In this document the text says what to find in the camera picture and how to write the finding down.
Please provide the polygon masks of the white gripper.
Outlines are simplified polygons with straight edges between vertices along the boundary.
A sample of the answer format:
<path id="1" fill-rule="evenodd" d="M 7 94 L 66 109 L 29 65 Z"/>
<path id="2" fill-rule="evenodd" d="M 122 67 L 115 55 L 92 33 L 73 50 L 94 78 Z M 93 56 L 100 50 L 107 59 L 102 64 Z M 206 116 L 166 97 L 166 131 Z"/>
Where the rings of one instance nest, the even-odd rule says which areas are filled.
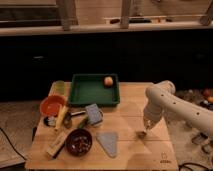
<path id="1" fill-rule="evenodd" d="M 149 110 L 144 109 L 143 122 L 146 130 L 151 130 L 155 125 L 161 120 L 162 111 L 161 110 Z"/>

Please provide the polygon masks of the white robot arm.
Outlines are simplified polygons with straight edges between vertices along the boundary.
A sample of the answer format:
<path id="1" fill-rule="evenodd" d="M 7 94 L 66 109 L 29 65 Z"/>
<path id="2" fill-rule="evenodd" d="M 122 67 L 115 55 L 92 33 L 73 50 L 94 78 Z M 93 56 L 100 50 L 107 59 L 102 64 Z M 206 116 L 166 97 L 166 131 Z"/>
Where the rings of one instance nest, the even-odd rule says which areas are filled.
<path id="1" fill-rule="evenodd" d="M 213 111 L 176 97 L 175 90 L 175 85 L 168 80 L 146 88 L 145 95 L 148 102 L 143 110 L 145 130 L 151 130 L 161 120 L 162 113 L 170 111 L 182 117 L 209 138 L 213 138 Z"/>

